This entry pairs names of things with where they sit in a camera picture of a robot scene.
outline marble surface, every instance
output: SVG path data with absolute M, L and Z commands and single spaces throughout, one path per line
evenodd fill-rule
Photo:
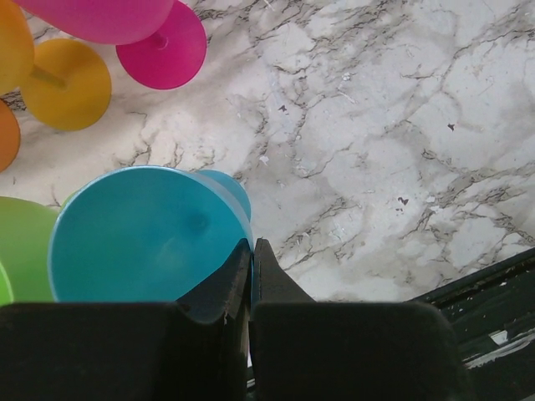
M 114 90 L 94 126 L 4 97 L 23 143 L 0 195 L 58 207 L 122 166 L 223 170 L 318 300 L 405 300 L 535 246 L 535 2 L 189 4 L 210 45 L 187 86 L 144 88 L 91 45 Z

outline pink plastic wine glass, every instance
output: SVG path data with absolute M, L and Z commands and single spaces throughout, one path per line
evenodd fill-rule
M 116 49 L 126 72 L 140 84 L 173 89 L 187 84 L 201 69 L 206 57 L 206 32 L 193 10 L 174 1 L 155 33 Z

